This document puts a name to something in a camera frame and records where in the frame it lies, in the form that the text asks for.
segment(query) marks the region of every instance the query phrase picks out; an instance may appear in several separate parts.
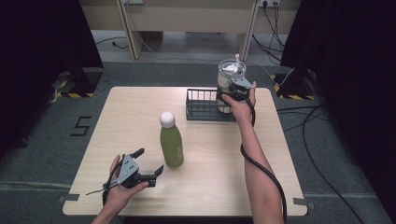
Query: gray carpet floor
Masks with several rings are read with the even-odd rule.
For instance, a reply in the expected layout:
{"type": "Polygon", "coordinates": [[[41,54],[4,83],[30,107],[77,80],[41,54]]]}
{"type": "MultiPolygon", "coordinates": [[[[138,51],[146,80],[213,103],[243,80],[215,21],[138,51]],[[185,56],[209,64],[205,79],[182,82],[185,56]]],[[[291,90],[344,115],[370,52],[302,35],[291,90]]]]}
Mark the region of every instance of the gray carpet floor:
{"type": "MultiPolygon", "coordinates": [[[[289,71],[277,66],[265,68],[270,74],[289,71]]],[[[92,98],[58,98],[48,105],[30,131],[28,146],[9,150],[0,161],[0,223],[90,223],[93,217],[64,215],[61,199],[73,184],[110,89],[115,86],[214,87],[217,69],[216,64],[201,63],[105,63],[92,98]],[[80,123],[90,126],[87,134],[70,136],[81,132],[75,125],[82,116],[91,117],[80,123]]],[[[317,99],[278,99],[271,78],[259,66],[248,66],[247,79],[256,80],[258,87],[270,89],[277,109],[321,104],[317,99]]],[[[288,223],[359,223],[320,177],[307,155],[300,124],[310,110],[279,113],[304,197],[310,205],[306,216],[289,217],[288,223]]],[[[360,167],[345,150],[326,108],[315,114],[318,116],[305,125],[305,139],[319,170],[364,223],[391,223],[360,167]]],[[[116,218],[113,223],[121,223],[121,219],[116,218]]]]}

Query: green bottle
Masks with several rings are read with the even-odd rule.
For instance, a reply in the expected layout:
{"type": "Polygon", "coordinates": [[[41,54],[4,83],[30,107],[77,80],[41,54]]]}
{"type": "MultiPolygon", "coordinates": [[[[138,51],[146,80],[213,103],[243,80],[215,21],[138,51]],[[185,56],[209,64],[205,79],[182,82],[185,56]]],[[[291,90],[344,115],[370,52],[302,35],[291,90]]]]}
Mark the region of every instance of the green bottle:
{"type": "Polygon", "coordinates": [[[175,123],[175,115],[172,112],[165,111],[160,116],[161,122],[161,147],[166,165],[178,167],[184,161],[183,144],[181,141],[180,131],[175,123]]]}

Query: black wire basket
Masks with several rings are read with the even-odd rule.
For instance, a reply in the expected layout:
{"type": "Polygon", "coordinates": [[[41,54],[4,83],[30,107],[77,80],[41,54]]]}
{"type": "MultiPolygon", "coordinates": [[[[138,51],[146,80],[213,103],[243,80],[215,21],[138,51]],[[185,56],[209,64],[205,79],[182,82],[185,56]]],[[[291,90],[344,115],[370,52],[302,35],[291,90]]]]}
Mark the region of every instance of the black wire basket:
{"type": "Polygon", "coordinates": [[[231,106],[217,100],[216,90],[187,89],[187,120],[235,121],[231,106]]]}

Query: bottle cap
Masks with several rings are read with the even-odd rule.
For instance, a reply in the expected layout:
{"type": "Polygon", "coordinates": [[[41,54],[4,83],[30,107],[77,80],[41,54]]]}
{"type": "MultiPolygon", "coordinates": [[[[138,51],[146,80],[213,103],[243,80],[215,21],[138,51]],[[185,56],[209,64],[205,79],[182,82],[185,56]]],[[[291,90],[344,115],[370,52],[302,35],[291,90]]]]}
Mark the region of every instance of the bottle cap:
{"type": "Polygon", "coordinates": [[[175,115],[170,111],[165,111],[160,116],[160,122],[163,128],[172,128],[175,125],[175,115]]]}

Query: table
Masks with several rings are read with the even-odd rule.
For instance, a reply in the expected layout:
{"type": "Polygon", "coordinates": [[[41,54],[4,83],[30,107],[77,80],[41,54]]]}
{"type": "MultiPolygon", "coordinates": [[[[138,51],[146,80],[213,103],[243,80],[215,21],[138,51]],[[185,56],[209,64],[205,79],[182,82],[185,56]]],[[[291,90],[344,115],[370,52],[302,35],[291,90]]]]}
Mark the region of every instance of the table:
{"type": "Polygon", "coordinates": [[[208,32],[236,34],[241,60],[248,56],[257,0],[145,0],[126,5],[117,0],[133,59],[143,43],[141,31],[208,32]]]}
{"type": "MultiPolygon", "coordinates": [[[[141,174],[152,174],[164,163],[160,144],[160,115],[176,116],[184,147],[184,163],[164,166],[155,188],[136,194],[120,212],[122,216],[248,217],[251,216],[245,185],[241,137],[235,122],[186,120],[187,88],[115,87],[111,90],[78,169],[66,201],[67,215],[97,215],[102,208],[100,189],[117,154],[146,152],[136,159],[141,174]]],[[[293,203],[304,196],[294,170],[271,92],[256,90],[255,130],[264,153],[285,191],[288,215],[303,216],[305,205],[293,203]]]]}

